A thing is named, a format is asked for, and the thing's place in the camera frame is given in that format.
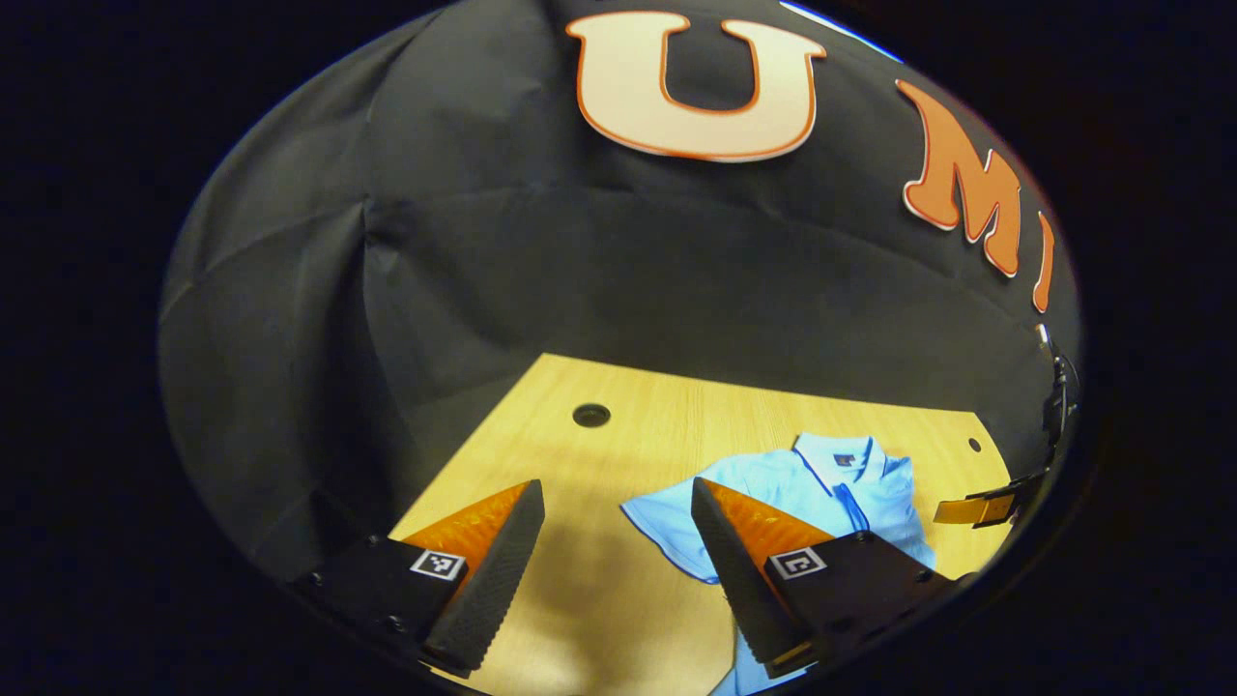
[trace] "light blue polo shirt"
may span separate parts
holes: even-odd
[[[804,433],[793,450],[726,457],[698,476],[768,503],[834,537],[871,530],[920,564],[930,569],[936,565],[936,555],[924,541],[923,524],[910,502],[914,493],[910,460],[886,456],[872,438],[831,439]],[[621,508],[679,570],[716,585],[717,574],[691,520],[691,481],[633,498]],[[769,679],[738,633],[735,669],[711,696],[746,696],[804,671]]]

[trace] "black fabric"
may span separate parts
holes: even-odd
[[[452,5],[333,66],[238,145],[173,255],[161,375],[190,478],[259,567],[294,577],[335,537],[385,532],[542,352],[975,412],[1011,477],[1042,465],[1053,372],[1032,326],[1085,370],[1068,220],[927,78],[773,2],[734,5],[656,5],[693,21],[670,41],[668,89],[710,108],[750,95],[721,19],[819,41],[813,136],[776,159],[654,157],[584,121],[564,27],[654,7],[620,1]],[[896,78],[1022,179],[1016,278],[903,205],[923,127]],[[1044,316],[1038,210],[1058,232]]]

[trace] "wooden table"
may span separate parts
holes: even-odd
[[[607,407],[601,428],[576,407]],[[970,413],[805,397],[542,356],[391,532],[402,539],[508,486],[541,478],[546,522],[506,621],[463,681],[495,695],[708,694],[734,661],[717,586],[670,565],[620,512],[738,454],[800,433],[875,436],[912,457],[914,506],[948,577],[978,570],[1008,525],[936,525],[936,503],[1009,481]],[[969,440],[980,445],[975,452]]]

